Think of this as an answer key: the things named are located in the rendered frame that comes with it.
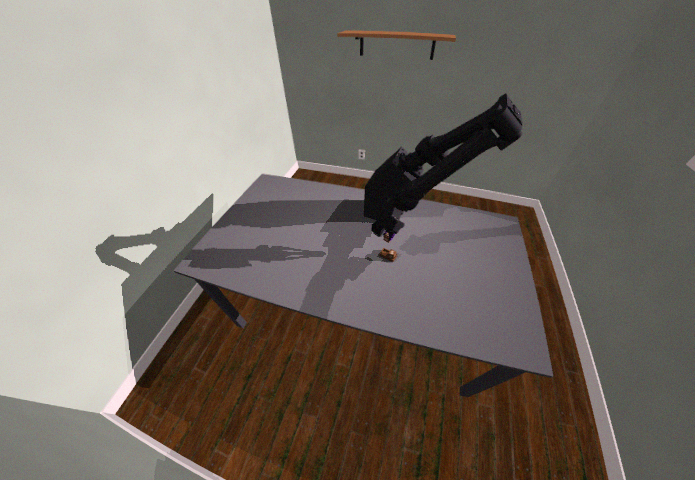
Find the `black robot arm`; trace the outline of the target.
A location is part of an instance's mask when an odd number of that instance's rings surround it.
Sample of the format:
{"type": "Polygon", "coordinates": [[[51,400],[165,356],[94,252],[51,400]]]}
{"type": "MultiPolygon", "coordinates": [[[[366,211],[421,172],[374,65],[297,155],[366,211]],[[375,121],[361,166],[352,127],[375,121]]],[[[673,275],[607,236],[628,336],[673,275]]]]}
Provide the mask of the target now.
{"type": "Polygon", "coordinates": [[[398,189],[386,201],[385,210],[372,224],[373,234],[382,237],[385,230],[396,228],[404,211],[414,209],[432,188],[484,151],[495,146],[502,151],[518,140],[522,136],[523,123],[521,112],[512,103],[508,95],[504,94],[487,111],[450,132],[437,137],[425,137],[413,154],[402,152],[399,165],[416,179],[398,189]],[[498,138],[491,129],[498,133],[498,138]],[[459,144],[461,145],[448,155],[448,150],[459,144]],[[426,162],[433,167],[421,176],[421,168],[426,162]]]}

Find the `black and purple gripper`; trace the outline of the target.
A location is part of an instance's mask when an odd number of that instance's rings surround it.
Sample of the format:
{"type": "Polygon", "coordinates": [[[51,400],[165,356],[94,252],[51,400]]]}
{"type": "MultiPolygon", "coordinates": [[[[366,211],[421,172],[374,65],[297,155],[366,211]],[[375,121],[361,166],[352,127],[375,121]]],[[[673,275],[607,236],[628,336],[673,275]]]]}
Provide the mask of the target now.
{"type": "Polygon", "coordinates": [[[388,233],[389,233],[389,239],[390,239],[390,241],[391,241],[391,240],[393,239],[393,237],[394,237],[393,235],[397,234],[397,233],[399,232],[399,230],[400,230],[401,228],[403,228],[403,227],[404,227],[404,223],[401,222],[401,221],[399,221],[396,228],[394,228],[393,230],[386,230],[386,231],[384,232],[383,236],[388,232],[388,233]],[[392,236],[393,236],[393,237],[392,237],[392,236]]]}

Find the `brown shallow tray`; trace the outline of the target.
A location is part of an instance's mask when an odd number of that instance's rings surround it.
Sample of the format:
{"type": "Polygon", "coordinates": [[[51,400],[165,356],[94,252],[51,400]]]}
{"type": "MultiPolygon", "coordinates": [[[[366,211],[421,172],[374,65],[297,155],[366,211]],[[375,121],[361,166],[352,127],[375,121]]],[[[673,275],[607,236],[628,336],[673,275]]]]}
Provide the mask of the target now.
{"type": "Polygon", "coordinates": [[[389,253],[389,250],[383,248],[382,251],[380,252],[379,256],[381,256],[381,257],[383,257],[391,262],[394,262],[395,258],[397,257],[397,254],[394,257],[394,259],[392,259],[392,258],[388,257],[388,253],[389,253]]]}

